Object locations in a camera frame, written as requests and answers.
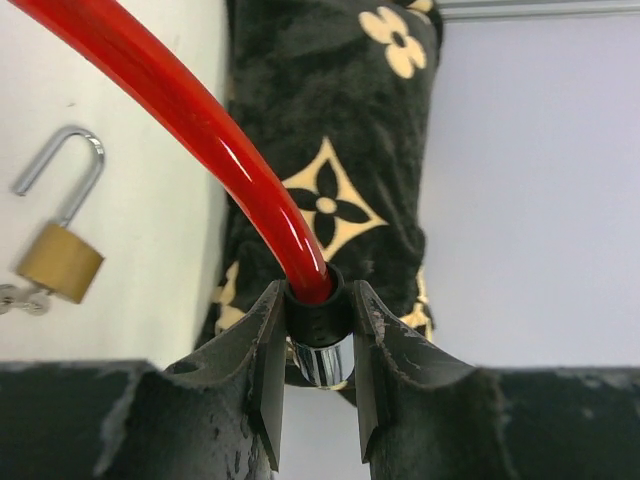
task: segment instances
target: black fabric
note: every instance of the black fabric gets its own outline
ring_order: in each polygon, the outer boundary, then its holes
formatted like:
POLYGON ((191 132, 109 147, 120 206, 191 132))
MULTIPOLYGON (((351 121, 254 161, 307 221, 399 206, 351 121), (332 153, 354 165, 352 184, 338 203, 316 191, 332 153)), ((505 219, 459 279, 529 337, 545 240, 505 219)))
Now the black fabric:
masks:
MULTIPOLYGON (((229 112, 347 281, 432 328, 417 207, 442 20, 429 0, 230 0, 229 112)), ((199 344, 249 310, 278 262, 229 198, 217 300, 199 344)), ((296 383, 288 375, 288 380, 296 383)))

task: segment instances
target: padlock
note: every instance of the padlock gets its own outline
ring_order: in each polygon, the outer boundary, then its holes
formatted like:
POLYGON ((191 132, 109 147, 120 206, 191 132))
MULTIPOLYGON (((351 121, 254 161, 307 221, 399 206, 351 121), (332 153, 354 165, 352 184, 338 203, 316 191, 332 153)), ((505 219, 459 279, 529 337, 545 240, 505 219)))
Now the padlock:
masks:
POLYGON ((80 135, 91 143, 94 151, 93 166, 60 220, 51 222, 44 228, 18 265, 16 273, 47 293, 55 293, 74 303, 81 303, 104 257, 66 227, 102 174, 105 162, 102 143, 93 133, 80 127, 59 130, 16 184, 14 193, 26 195, 62 144, 73 135, 80 135))

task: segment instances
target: white backdrop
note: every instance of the white backdrop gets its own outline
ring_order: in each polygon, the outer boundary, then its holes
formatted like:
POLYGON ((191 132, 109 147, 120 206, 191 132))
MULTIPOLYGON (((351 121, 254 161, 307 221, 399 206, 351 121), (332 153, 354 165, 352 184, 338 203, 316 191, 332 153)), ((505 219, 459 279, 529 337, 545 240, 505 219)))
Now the white backdrop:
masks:
MULTIPOLYGON (((224 2, 123 0, 216 95, 223 90, 224 2)), ((82 305, 0 317, 0 360, 148 358, 188 353, 208 305, 224 199, 156 121, 79 54, 0 2, 0 284, 89 166, 74 138, 24 198, 9 188, 58 128, 104 142, 106 169, 70 229, 106 260, 82 305)))

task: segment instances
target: white wall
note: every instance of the white wall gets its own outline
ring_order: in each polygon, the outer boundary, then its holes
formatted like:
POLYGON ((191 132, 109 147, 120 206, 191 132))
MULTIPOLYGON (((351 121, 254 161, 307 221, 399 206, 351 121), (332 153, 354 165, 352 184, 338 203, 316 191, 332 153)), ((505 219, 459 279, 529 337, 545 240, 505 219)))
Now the white wall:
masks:
MULTIPOLYGON (((224 2, 122 0, 218 97, 224 2)), ((0 317, 0 361, 144 357, 159 366, 193 345, 217 269, 222 190, 106 76, 8 2, 0 2, 0 284, 89 163, 69 141, 24 198, 10 186, 47 138, 75 123, 104 142, 106 169, 70 229, 106 260, 82 305, 0 317)))
POLYGON ((436 342, 640 364, 640 17, 449 25, 426 155, 436 342))

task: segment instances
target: red tube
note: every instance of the red tube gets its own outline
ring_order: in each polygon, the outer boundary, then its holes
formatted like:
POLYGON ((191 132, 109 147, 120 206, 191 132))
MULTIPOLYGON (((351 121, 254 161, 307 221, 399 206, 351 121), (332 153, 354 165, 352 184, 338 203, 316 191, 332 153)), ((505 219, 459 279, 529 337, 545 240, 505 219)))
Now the red tube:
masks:
POLYGON ((282 266, 296 296, 331 293, 313 233, 253 144, 191 72, 114 0, 9 0, 131 95, 225 186, 282 266))

